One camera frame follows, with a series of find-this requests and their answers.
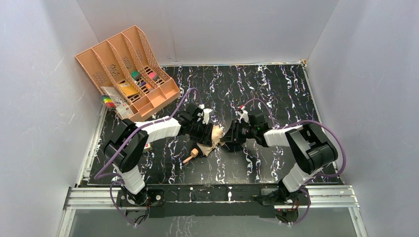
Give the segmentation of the beige folding umbrella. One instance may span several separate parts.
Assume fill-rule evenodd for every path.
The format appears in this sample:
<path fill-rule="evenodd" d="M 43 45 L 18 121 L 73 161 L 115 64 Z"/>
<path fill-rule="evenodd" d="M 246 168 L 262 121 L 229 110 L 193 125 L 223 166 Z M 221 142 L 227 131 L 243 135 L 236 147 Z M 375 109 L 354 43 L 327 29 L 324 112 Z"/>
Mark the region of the beige folding umbrella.
<path fill-rule="evenodd" d="M 210 136 L 208 137 L 208 140 L 206 140 L 205 142 L 203 141 L 203 142 L 195 143 L 192 147 L 192 150 L 190 151 L 189 157 L 184 159 L 182 163 L 186 164 L 192 159 L 197 158 L 197 157 L 208 157 L 209 154 L 218 145 L 222 146 L 225 144 L 224 142 L 221 142 L 221 138 L 223 134 L 224 133 L 223 133 L 222 127 L 220 127 L 219 125 L 215 125 L 212 128 L 212 131 L 210 133 Z"/>

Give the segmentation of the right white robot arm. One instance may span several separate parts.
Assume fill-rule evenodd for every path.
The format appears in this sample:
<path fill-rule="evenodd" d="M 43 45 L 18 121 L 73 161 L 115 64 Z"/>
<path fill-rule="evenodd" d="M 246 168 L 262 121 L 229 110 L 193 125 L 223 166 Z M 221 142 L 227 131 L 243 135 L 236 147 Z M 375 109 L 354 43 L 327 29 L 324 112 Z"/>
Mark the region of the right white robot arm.
<path fill-rule="evenodd" d="M 268 194 L 280 201 L 294 198 L 300 188 L 324 167 L 338 158 L 336 147 L 319 123 L 304 122 L 282 129 L 268 125 L 262 113 L 241 113 L 221 138 L 226 144 L 243 144 L 254 139 L 263 147 L 289 147 L 295 159 L 290 172 L 279 181 L 278 189 Z"/>

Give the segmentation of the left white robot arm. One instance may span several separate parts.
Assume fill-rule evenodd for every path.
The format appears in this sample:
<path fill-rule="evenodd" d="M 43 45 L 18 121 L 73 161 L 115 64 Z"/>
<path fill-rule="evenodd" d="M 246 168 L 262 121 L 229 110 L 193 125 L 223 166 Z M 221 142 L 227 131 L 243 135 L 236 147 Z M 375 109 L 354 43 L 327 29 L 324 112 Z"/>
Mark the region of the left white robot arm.
<path fill-rule="evenodd" d="M 138 167 L 145 146 L 161 139 L 188 135 L 192 141 L 210 147 L 212 113 L 212 109 L 204 105 L 188 104 L 173 116 L 157 120 L 133 122 L 126 118 L 119 123 L 100 150 L 122 178 L 122 186 L 137 196 L 146 187 Z"/>

